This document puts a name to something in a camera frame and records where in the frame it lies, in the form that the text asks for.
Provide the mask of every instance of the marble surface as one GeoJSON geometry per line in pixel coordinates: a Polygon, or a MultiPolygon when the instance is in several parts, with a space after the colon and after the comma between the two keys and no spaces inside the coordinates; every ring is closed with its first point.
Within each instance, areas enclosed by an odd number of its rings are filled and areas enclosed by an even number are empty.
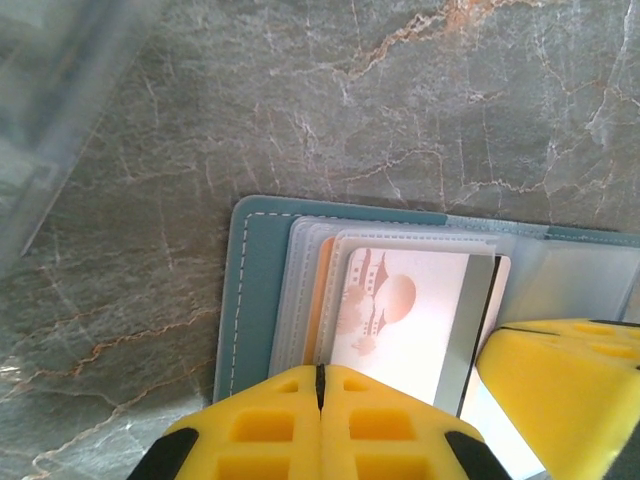
{"type": "Polygon", "coordinates": [[[639,108],[638,0],[173,2],[0,281],[0,478],[208,401],[242,196],[640,232],[639,108]]]}

